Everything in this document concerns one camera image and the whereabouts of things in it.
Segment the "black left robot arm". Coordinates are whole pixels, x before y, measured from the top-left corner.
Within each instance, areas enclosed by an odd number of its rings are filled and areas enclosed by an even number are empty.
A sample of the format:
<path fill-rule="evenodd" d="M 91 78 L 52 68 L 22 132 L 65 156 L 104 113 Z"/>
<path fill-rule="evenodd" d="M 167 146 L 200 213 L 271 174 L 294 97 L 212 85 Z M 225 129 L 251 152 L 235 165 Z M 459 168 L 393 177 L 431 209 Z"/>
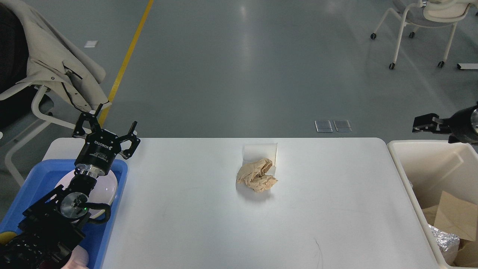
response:
<path fill-rule="evenodd" d="M 108 175 L 116 156 L 129 159 L 140 144 L 133 121 L 124 136 L 101 128 L 95 112 L 80 114 L 73 137 L 85 143 L 75 160 L 74 176 L 67 187 L 59 185 L 23 212 L 21 233 L 1 246 L 2 269 L 38 269 L 46 261 L 60 263 L 85 238 L 87 223 L 109 221 L 111 206 L 93 203 L 90 193 L 100 176 Z"/>

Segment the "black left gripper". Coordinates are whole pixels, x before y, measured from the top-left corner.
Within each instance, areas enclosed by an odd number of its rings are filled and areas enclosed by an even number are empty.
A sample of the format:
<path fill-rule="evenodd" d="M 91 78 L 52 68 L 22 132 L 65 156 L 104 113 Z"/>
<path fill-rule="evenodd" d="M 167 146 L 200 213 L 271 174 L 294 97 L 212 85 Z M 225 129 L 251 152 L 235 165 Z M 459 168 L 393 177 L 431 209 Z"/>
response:
<path fill-rule="evenodd" d="M 124 160 L 128 160 L 140 144 L 136 132 L 137 121 L 133 121 L 128 133 L 123 136 L 101 129 L 97 117 L 102 108 L 103 104 L 101 103 L 93 112 L 80 113 L 72 134 L 73 138 L 86 138 L 85 144 L 75 160 L 75 167 L 78 169 L 92 167 L 95 170 L 94 173 L 99 176 L 108 175 L 116 155 L 119 154 Z M 86 121 L 89 123 L 90 133 L 87 133 L 84 128 Z M 124 142 L 130 142 L 126 149 L 121 146 Z"/>

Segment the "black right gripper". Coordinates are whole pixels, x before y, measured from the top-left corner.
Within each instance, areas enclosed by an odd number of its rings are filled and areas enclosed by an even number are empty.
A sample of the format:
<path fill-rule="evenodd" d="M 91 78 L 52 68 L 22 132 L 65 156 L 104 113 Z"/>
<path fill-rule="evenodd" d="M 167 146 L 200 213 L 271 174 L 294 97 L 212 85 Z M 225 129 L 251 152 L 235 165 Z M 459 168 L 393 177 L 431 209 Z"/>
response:
<path fill-rule="evenodd" d="M 450 133 L 448 143 L 478 144 L 478 106 L 462 109 L 448 119 L 437 114 L 415 117 L 412 132 Z"/>

